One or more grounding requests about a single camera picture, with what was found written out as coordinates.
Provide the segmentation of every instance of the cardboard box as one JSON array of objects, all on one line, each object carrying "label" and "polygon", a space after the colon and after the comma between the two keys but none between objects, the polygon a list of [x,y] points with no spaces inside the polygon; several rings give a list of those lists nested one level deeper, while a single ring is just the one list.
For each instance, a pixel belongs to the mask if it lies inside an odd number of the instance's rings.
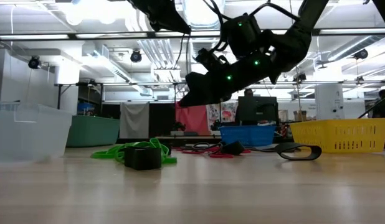
[{"label": "cardboard box", "polygon": [[294,111],[293,115],[295,117],[295,121],[307,121],[306,117],[307,111]]}]

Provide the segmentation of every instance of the white curtain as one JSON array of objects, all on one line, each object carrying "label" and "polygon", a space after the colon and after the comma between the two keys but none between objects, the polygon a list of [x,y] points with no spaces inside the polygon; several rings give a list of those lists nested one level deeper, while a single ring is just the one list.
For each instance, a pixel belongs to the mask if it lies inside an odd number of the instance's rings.
[{"label": "white curtain", "polygon": [[149,136],[150,104],[120,105],[119,138],[146,139]]}]

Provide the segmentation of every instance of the person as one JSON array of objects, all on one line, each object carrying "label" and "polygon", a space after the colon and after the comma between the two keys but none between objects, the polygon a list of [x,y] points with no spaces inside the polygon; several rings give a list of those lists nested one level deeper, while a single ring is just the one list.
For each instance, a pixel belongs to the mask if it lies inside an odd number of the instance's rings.
[{"label": "person", "polygon": [[[381,99],[385,98],[385,90],[379,91],[378,95]],[[374,107],[373,118],[385,118],[385,100]]]},{"label": "person", "polygon": [[[254,92],[252,91],[252,89],[245,89],[244,90],[244,96],[254,96]],[[239,116],[239,106],[237,106],[237,111],[235,112],[235,123],[237,125],[257,125],[257,121],[242,121],[240,120],[240,116]]]}]

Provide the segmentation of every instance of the black strap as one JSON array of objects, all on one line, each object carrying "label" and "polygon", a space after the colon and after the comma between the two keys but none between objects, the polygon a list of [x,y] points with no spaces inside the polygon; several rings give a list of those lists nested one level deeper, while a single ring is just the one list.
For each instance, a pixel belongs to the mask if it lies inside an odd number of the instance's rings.
[{"label": "black strap", "polygon": [[[310,155],[307,157],[290,157],[284,154],[284,152],[290,152],[299,149],[300,147],[309,147],[311,149]],[[323,152],[320,146],[311,146],[294,142],[281,143],[278,146],[275,146],[274,149],[282,158],[290,161],[312,161],[319,158]]]}]

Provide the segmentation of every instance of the green cable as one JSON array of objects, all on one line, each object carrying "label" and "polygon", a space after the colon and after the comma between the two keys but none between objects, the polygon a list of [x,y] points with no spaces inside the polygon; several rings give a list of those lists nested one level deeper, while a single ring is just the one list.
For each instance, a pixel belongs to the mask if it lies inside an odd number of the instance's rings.
[{"label": "green cable", "polygon": [[90,157],[93,159],[114,159],[117,162],[125,163],[124,152],[120,152],[119,150],[125,148],[125,147],[151,147],[151,148],[160,148],[161,154],[162,154],[162,163],[163,164],[175,164],[177,163],[177,158],[175,157],[169,157],[169,149],[162,145],[158,139],[152,138],[149,142],[133,142],[133,143],[126,143],[121,146],[114,146],[110,148],[107,151],[100,151],[100,152],[94,152]]}]

